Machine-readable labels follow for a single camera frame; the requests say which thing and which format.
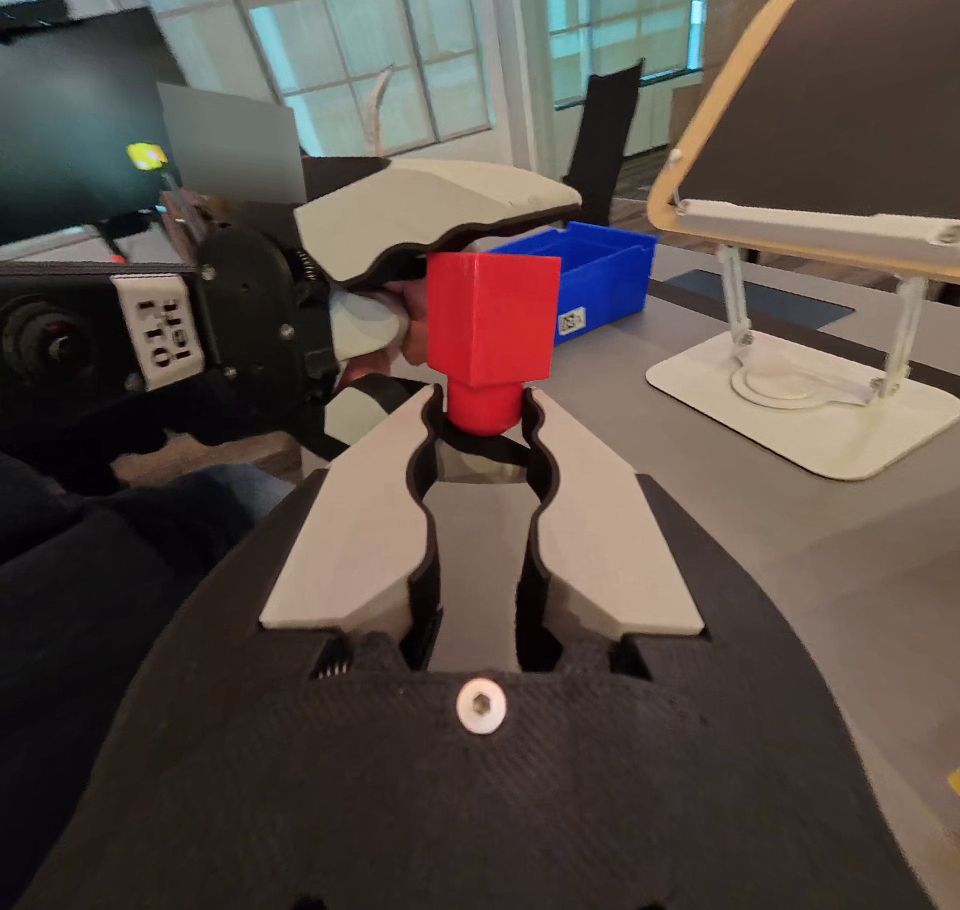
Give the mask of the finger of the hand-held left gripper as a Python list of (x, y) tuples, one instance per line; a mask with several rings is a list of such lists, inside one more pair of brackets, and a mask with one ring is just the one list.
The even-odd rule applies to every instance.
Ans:
[(356, 379), (323, 406), (322, 455), (340, 455), (383, 423), (426, 383), (411, 379)]
[(426, 256), (577, 215), (569, 184), (502, 163), (408, 158), (294, 208), (301, 249), (341, 289), (425, 275)]

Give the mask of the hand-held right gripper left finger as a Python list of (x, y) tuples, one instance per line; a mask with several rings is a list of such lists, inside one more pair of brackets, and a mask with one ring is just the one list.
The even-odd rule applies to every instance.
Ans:
[(412, 630), (410, 579), (428, 560), (430, 515), (409, 471), (440, 400), (439, 386), (421, 388), (332, 460), (260, 612), (264, 629)]

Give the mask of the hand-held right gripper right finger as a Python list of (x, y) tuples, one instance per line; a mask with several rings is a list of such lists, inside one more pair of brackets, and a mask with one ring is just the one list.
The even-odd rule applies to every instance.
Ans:
[(539, 498), (535, 624), (556, 639), (698, 636), (704, 619), (630, 463), (540, 388), (525, 391), (522, 430)]

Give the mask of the red toy block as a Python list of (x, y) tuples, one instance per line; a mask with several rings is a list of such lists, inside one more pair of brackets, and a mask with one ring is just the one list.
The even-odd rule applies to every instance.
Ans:
[(458, 429), (503, 434), (522, 418), (526, 385), (550, 376), (561, 268), (552, 256), (427, 256), (427, 364), (447, 379)]

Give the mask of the person's left hand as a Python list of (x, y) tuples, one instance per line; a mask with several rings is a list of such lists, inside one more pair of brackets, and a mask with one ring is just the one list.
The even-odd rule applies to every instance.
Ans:
[(376, 291), (361, 291), (358, 297), (367, 302), (377, 301), (394, 314), (406, 317), (402, 339), (343, 364), (337, 387), (339, 389), (368, 375), (391, 376), (396, 361), (402, 358), (412, 367), (427, 361), (427, 287), (424, 278), (390, 281)]

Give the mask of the black pillar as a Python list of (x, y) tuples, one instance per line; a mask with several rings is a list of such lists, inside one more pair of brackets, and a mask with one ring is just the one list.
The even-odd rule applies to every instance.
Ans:
[(581, 196), (580, 222), (608, 227), (624, 151), (637, 111), (644, 59), (587, 82), (567, 173), (560, 179)]

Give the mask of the blue plastic bin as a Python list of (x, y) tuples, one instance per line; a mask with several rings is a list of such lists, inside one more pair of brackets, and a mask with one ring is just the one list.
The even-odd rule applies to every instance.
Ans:
[(570, 221), (492, 251), (560, 260), (558, 346), (642, 312), (658, 244), (655, 235)]

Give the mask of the person's dark clothing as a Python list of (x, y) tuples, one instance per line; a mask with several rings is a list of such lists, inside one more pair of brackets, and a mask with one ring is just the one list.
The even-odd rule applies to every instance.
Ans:
[(2, 908), (71, 820), (157, 638), (293, 490), (233, 462), (79, 496), (2, 455)]

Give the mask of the black monitor screen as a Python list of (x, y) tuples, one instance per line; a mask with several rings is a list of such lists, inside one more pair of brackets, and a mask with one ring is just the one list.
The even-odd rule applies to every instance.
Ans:
[(3, 246), (160, 203), (162, 178), (128, 154), (172, 156), (160, 83), (186, 77), (148, 6), (2, 35)]

